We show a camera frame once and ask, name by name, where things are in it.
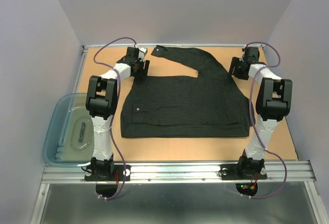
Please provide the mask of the black pinstriped long sleeve shirt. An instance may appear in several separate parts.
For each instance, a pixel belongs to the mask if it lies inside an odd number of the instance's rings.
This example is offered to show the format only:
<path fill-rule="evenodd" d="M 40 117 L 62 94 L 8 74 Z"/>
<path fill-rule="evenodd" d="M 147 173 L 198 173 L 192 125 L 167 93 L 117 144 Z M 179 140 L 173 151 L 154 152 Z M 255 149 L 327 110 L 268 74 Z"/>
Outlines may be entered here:
<path fill-rule="evenodd" d="M 198 76 L 135 80 L 120 116 L 122 137 L 249 136 L 249 100 L 212 54 L 198 48 L 157 46 L 152 56 L 190 67 Z"/>

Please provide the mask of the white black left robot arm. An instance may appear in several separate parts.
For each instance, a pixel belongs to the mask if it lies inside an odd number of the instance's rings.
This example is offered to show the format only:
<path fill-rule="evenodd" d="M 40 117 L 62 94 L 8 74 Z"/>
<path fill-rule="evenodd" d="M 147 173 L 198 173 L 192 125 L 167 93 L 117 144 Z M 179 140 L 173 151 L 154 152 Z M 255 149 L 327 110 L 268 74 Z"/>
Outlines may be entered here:
<path fill-rule="evenodd" d="M 89 79 L 86 109 L 93 123 L 94 151 L 89 165 L 83 168 L 86 181 L 110 180 L 114 175 L 112 123 L 117 109 L 121 82 L 130 77 L 147 76 L 150 61 L 148 49 L 128 47 L 109 71 Z"/>

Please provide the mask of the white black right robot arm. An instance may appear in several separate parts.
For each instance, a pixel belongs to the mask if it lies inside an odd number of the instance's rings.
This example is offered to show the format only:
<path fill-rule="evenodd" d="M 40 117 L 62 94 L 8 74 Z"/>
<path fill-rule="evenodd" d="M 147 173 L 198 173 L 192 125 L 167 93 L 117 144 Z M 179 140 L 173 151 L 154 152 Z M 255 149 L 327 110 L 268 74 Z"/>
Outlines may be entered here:
<path fill-rule="evenodd" d="M 252 78 L 249 97 L 255 83 L 260 86 L 255 109 L 249 103 L 249 115 L 254 130 L 251 141 L 244 149 L 238 163 L 227 167 L 230 179 L 266 177 L 265 153 L 272 133 L 290 112 L 293 82 L 274 74 L 271 67 L 259 61 L 258 47 L 246 45 L 240 58 L 233 57 L 229 74 L 241 80 Z"/>

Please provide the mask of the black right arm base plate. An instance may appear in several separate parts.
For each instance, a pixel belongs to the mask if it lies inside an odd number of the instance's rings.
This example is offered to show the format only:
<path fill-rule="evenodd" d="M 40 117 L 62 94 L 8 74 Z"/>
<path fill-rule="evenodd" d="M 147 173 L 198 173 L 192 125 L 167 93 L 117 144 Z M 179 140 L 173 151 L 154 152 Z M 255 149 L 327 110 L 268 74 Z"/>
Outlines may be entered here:
<path fill-rule="evenodd" d="M 262 175 L 254 169 L 239 169 L 235 163 L 221 164 L 218 174 L 223 180 L 265 180 L 267 175 Z"/>

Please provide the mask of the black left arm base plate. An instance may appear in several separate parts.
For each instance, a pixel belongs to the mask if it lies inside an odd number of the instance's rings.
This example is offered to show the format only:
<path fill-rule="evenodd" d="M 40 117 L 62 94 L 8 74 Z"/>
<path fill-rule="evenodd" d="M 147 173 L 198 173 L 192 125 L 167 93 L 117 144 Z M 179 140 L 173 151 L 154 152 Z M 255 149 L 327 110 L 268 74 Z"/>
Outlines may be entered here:
<path fill-rule="evenodd" d="M 109 171 L 99 172 L 93 170 L 91 165 L 81 167 L 81 169 L 85 173 L 85 181 L 130 181 L 130 165 L 126 165 L 124 169 L 123 164 L 114 164 Z"/>

